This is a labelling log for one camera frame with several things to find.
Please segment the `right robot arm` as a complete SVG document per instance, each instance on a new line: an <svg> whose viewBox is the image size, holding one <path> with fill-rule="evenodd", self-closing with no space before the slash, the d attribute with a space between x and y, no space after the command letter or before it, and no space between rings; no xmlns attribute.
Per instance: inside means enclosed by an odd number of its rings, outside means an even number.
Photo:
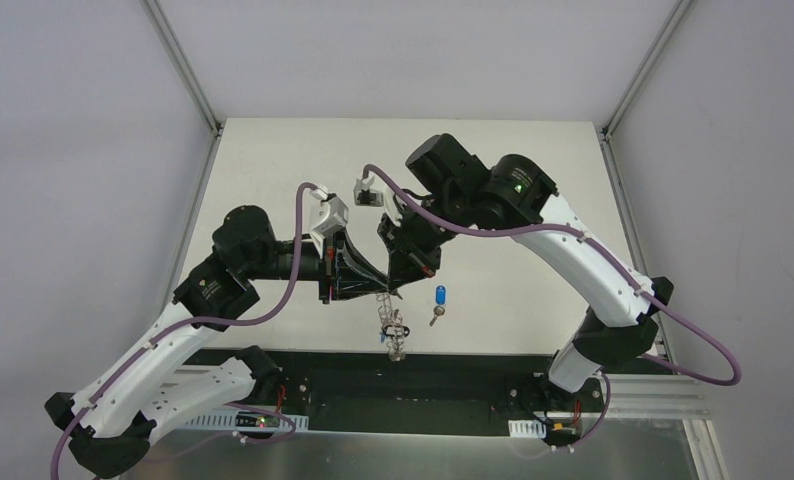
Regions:
<svg viewBox="0 0 794 480"><path fill-rule="evenodd" d="M428 191L417 208L396 185L374 188L369 169L354 188L356 204L385 210L378 234L389 255L390 286L432 276L442 246L458 234L501 234L537 255L586 301L578 329L540 378L546 405L568 408L601 368L652 348L660 309L652 302L669 301L672 283L617 259L533 160L510 153L488 167L453 135L441 133L424 141L405 165Z"/></svg>

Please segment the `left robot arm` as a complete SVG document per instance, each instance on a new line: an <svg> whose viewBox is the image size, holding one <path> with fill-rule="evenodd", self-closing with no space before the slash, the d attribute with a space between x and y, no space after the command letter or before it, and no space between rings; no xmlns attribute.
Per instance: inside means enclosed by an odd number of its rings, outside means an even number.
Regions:
<svg viewBox="0 0 794 480"><path fill-rule="evenodd" d="M282 280L288 289L313 281L326 302L388 289L386 275L350 242L337 198L321 202L313 224L297 224L288 241L275 237L264 209L236 207L212 243L159 317L109 370L78 392L46 401L62 432L61 447L97 478L125 473L171 431L217 407L246 398L261 405L276 396L278 367L257 346L195 379L168 384L193 354L243 322L259 299L256 281Z"/></svg>

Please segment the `round metal key ring plate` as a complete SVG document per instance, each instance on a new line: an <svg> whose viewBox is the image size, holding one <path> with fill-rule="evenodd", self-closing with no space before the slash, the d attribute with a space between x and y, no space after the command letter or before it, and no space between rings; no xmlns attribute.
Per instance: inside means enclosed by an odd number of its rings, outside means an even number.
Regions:
<svg viewBox="0 0 794 480"><path fill-rule="evenodd" d="M392 304L389 293L376 295L377 313L380 320L380 342L387 348L387 355L392 362L401 362L406 357L405 341L411 334L400 311Z"/></svg>

